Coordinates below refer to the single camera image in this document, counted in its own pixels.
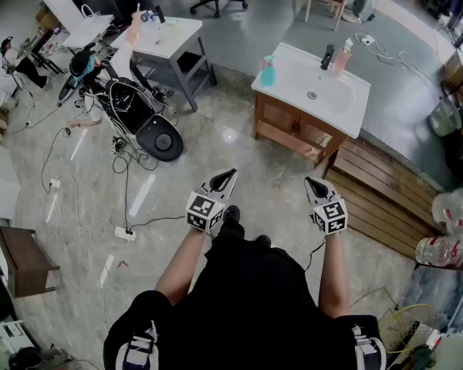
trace wooden bench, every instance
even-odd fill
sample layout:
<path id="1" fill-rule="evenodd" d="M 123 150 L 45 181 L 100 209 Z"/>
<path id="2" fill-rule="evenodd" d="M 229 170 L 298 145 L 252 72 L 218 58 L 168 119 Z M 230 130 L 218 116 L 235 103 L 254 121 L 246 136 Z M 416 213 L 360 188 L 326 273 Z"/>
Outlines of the wooden bench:
<path id="1" fill-rule="evenodd" d="M 413 259 L 420 239 L 444 232 L 431 214 L 438 192 L 363 140 L 343 143 L 326 179 L 345 200 L 351 228 L 405 256 Z"/>

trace shoe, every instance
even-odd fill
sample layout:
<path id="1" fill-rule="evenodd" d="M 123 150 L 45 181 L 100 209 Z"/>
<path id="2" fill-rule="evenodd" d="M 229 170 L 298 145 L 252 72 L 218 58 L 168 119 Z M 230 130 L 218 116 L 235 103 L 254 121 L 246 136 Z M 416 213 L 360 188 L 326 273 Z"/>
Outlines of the shoe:
<path id="1" fill-rule="evenodd" d="M 240 222 L 240 209 L 237 206 L 229 206 L 223 213 L 223 222 L 227 220 L 234 220 L 236 223 Z"/>
<path id="2" fill-rule="evenodd" d="M 271 239 L 265 234 L 261 234 L 259 237 L 257 237 L 255 242 L 265 245 L 267 248 L 271 248 Z"/>
<path id="3" fill-rule="evenodd" d="M 362 22 L 362 19 L 360 18 L 360 16 L 356 16 L 355 14 L 353 14 L 353 12 L 343 11 L 343 13 L 341 14 L 341 18 L 351 23 L 361 23 Z"/>

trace tile floor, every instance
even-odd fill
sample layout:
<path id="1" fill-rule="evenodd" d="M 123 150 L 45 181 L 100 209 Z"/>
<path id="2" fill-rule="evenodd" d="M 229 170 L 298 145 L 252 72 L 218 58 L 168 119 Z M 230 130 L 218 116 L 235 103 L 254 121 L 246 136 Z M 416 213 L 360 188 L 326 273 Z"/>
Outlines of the tile floor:
<path id="1" fill-rule="evenodd" d="M 276 246 L 285 248 L 305 267 L 309 252 L 322 242 L 320 232 L 309 221 L 302 183 L 313 166 L 270 140 L 254 140 L 252 79 L 229 69 L 217 67 L 216 71 L 218 85 L 208 87 L 198 97 L 197 113 L 191 112 L 181 93 L 170 99 L 180 114 L 177 128 L 185 141 L 183 155 L 173 163 L 159 163 L 151 173 L 135 163 L 130 165 L 128 207 L 149 174 L 154 173 L 156 181 L 137 216 L 129 217 L 129 223 L 183 215 L 188 194 L 206 173 L 235 167 L 239 177 L 230 204 L 242 209 L 248 238 L 268 234 Z M 63 79 L 57 77 L 52 79 L 48 91 L 33 90 L 36 110 L 30 113 L 31 121 L 56 108 L 62 84 Z M 21 298 L 15 305 L 41 346 L 55 343 L 71 355 L 102 367 L 106 325 L 117 319 L 138 293 L 154 287 L 188 226 L 184 220 L 154 222 L 137 228 L 137 239 L 127 243 L 114 237 L 107 224 L 95 223 L 108 220 L 113 226 L 124 226 L 126 176 L 112 171 L 110 144 L 114 132 L 106 120 L 88 130 L 73 160 L 71 156 L 83 130 L 73 130 L 68 138 L 59 135 L 44 170 L 44 182 L 48 185 L 51 178 L 63 174 L 59 177 L 64 188 L 63 201 L 57 202 L 57 209 L 62 204 L 62 214 L 57 224 L 57 213 L 53 211 L 46 223 L 52 195 L 42 189 L 42 161 L 55 134 L 79 113 L 73 106 L 74 99 L 38 126 L 5 138 L 22 185 L 12 226 L 36 229 L 44 241 L 40 244 L 61 267 L 55 292 Z M 28 115 L 29 96 L 22 93 L 20 100 L 9 131 L 23 127 Z M 154 161 L 148 160 L 147 165 L 153 166 Z M 82 229 L 77 228 L 76 208 Z M 383 286 L 397 300 L 411 275 L 413 262 L 357 232 L 345 230 L 343 237 L 351 301 Z M 113 289 L 105 292 L 104 310 L 98 277 L 103 270 L 102 259 L 105 261 L 110 254 L 114 256 L 110 282 L 123 288 L 112 285 Z M 119 265 L 121 261 L 128 266 Z M 323 249 L 313 255 L 306 273 L 315 300 L 322 262 Z M 201 256 L 196 277 L 204 264 Z M 375 294 L 356 303 L 353 310 L 381 317 L 391 306 L 386 295 Z"/>

